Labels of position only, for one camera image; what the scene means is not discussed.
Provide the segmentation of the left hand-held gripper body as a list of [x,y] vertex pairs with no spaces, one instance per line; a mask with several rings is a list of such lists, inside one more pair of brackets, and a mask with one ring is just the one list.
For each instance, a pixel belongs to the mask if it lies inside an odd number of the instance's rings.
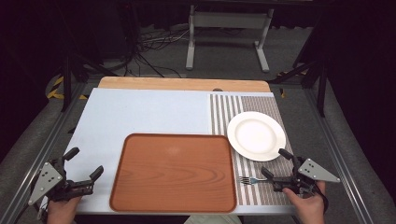
[[53,202],[62,202],[91,195],[93,184],[94,181],[91,179],[80,182],[67,180],[64,159],[47,161],[37,176],[28,204],[33,205],[44,197]]

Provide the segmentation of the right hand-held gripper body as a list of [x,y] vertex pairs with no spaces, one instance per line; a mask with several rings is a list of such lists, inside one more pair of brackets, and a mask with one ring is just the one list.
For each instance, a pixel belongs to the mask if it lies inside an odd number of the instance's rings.
[[318,193],[318,181],[339,183],[341,179],[311,159],[291,157],[292,173],[286,177],[274,177],[274,191],[284,188],[291,189],[296,194]]

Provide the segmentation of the silver fork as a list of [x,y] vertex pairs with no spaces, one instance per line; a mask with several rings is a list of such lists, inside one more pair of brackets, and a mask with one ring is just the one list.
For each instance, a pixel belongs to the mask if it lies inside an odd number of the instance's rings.
[[254,185],[257,183],[267,182],[266,178],[257,178],[257,177],[248,177],[248,176],[239,176],[238,180],[240,183],[242,183],[244,185]]

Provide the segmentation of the person's left hand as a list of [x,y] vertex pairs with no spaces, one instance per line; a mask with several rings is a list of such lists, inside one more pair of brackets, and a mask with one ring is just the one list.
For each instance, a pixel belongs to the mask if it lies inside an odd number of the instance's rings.
[[69,201],[50,201],[48,206],[47,224],[73,224],[81,197]]

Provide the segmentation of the person's right hand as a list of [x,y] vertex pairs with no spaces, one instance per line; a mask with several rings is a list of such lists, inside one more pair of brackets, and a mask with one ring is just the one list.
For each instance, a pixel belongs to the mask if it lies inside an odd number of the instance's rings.
[[325,203],[319,194],[301,198],[291,189],[283,188],[282,191],[295,206],[297,215],[303,224],[325,224]]

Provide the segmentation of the white round plate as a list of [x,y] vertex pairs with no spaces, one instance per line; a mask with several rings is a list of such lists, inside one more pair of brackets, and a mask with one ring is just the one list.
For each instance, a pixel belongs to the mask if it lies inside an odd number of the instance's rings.
[[263,113],[248,111],[231,119],[227,127],[231,146],[243,157],[253,161],[271,161],[286,146],[281,125]]

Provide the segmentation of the grey striped placemat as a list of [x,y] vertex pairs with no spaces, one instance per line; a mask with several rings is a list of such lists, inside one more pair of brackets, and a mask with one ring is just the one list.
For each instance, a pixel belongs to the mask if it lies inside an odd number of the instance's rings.
[[[284,129],[276,99],[274,96],[236,96],[225,94],[210,94],[209,132],[225,135],[231,119],[247,111],[261,112],[275,121]],[[238,206],[253,205],[289,205],[289,201],[282,192],[274,192],[270,183],[245,185],[239,182],[242,176],[256,176],[262,178],[261,168],[265,167],[275,176],[287,176],[291,173],[292,162],[279,156],[271,161],[252,161],[234,151],[233,169],[236,179],[236,195]]]

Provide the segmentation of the yellow and black floor tape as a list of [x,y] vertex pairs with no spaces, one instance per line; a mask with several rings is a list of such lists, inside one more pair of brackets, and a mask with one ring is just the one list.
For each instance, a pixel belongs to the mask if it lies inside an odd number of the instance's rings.
[[49,90],[49,93],[47,94],[47,98],[55,98],[55,99],[63,99],[64,94],[63,93],[58,93],[57,90],[59,87],[63,84],[64,82],[64,77],[63,76],[58,76],[56,80],[54,81],[51,89]]

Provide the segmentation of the person's light trousers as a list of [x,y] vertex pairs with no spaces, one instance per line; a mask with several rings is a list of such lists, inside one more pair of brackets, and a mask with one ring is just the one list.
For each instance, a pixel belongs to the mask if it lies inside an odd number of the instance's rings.
[[231,215],[193,215],[184,224],[242,224],[242,221]]

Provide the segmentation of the black tripod stand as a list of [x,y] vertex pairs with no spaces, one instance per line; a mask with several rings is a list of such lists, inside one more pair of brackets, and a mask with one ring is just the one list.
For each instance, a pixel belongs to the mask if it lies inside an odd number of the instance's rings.
[[297,75],[300,75],[302,72],[304,72],[304,75],[300,80],[300,85],[304,89],[311,89],[314,84],[318,82],[316,105],[319,114],[324,118],[325,92],[328,77],[328,66],[326,61],[321,60],[298,65],[289,72],[281,72],[280,76],[277,76],[274,79],[267,80],[267,83],[285,83],[287,80],[296,77]]
[[84,64],[89,65],[100,74],[110,77],[116,76],[115,73],[104,68],[98,63],[94,63],[93,61],[83,57],[82,55],[76,53],[66,55],[62,65],[62,75],[64,77],[64,102],[62,108],[63,112],[65,112],[72,103],[72,76],[75,76],[79,82],[85,82],[88,79],[88,76],[83,67]]

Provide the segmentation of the brown wood-grain tray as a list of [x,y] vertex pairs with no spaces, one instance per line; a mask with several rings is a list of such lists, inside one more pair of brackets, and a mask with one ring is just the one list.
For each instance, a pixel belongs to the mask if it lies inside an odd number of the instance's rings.
[[133,133],[123,144],[110,207],[128,213],[230,213],[233,158],[222,135]]

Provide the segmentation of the light blue table mat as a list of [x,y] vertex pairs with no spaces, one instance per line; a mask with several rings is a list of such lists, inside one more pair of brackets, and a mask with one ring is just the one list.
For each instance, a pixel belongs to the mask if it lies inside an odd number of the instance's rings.
[[119,167],[125,139],[133,133],[211,134],[210,94],[274,96],[270,92],[235,91],[155,91],[95,88],[85,105],[69,147],[79,153],[64,168],[68,178],[84,180],[98,166],[103,174],[94,184],[93,194],[82,199],[78,212],[84,215],[264,215],[291,214],[289,205],[238,206],[230,213],[128,213],[117,212],[109,200]]

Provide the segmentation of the white metal stand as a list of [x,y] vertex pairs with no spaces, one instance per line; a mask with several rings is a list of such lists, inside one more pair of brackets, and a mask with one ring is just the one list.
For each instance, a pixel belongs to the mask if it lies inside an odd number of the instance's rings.
[[264,42],[267,37],[274,10],[266,13],[228,13],[228,12],[201,12],[191,5],[189,16],[189,45],[186,58],[186,69],[192,70],[195,51],[196,28],[234,28],[261,30],[261,37],[254,42],[254,47],[264,73],[270,71],[269,64],[264,54]]

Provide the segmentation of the aluminium rail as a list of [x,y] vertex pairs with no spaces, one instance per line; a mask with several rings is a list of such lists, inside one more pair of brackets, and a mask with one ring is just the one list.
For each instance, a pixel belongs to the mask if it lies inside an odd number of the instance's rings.
[[31,183],[45,161],[64,154],[86,104],[80,98],[93,85],[74,83],[71,103],[51,98],[0,162],[0,224],[37,224],[36,211],[28,205]]
[[332,130],[327,120],[318,112],[315,94],[312,90],[304,90],[304,95],[311,110],[313,111],[318,126],[324,135],[334,166],[340,175],[341,182],[343,183],[346,194],[351,201],[360,224],[374,224],[368,208],[361,197],[361,193],[357,188],[355,179],[350,173],[349,168],[347,167],[347,164],[341,154],[340,148],[335,141]]

